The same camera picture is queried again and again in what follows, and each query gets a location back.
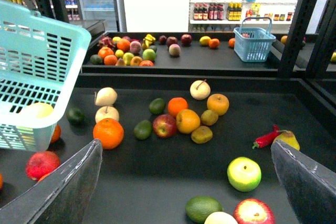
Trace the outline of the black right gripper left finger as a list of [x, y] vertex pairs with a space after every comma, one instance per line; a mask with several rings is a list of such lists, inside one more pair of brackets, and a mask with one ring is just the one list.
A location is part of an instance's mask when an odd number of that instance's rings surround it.
[[1, 223], [82, 223], [96, 188], [102, 144], [93, 140], [1, 208]]

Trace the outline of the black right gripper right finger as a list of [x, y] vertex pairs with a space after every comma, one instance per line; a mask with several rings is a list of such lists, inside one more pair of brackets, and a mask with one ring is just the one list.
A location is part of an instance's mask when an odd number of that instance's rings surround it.
[[335, 223], [335, 172], [283, 141], [271, 146], [278, 180], [300, 223]]

